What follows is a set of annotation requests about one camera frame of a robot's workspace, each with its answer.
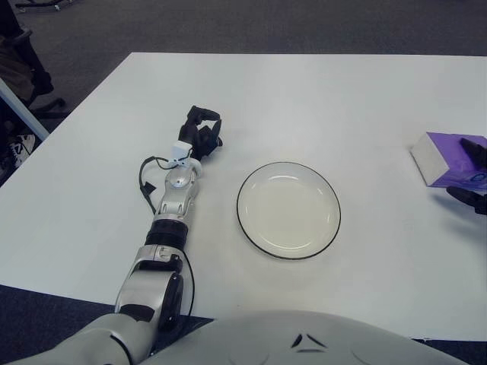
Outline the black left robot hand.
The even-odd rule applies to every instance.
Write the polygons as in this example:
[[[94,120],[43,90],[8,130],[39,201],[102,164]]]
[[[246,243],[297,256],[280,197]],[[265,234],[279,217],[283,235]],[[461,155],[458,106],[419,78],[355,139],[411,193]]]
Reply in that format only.
[[[178,140],[192,146],[191,158],[201,160],[223,146],[220,130],[221,117],[217,112],[192,106],[180,128]]]

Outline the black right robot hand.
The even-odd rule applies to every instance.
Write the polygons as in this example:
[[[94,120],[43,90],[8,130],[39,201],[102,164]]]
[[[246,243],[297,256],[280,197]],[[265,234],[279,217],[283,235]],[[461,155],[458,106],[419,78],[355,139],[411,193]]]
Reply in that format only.
[[[466,138],[460,139],[460,145],[475,167],[481,170],[486,169],[486,147]],[[486,215],[486,195],[480,195],[476,192],[455,186],[448,186],[446,191],[456,200],[473,207],[477,214]]]

